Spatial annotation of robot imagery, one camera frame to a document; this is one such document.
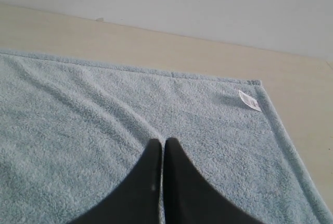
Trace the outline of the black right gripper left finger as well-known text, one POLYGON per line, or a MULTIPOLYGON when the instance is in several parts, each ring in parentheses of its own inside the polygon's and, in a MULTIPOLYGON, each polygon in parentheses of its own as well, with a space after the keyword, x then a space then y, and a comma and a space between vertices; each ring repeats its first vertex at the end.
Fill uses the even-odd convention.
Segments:
POLYGON ((161 143, 151 139, 126 178, 71 223, 159 223, 161 162, 161 143))

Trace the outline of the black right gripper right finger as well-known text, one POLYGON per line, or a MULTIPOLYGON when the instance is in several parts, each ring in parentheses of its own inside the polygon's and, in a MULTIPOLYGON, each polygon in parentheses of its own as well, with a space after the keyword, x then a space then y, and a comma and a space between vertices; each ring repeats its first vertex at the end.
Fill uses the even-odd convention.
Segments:
POLYGON ((176 138, 164 147, 163 205, 166 223, 260 223, 209 184, 176 138))

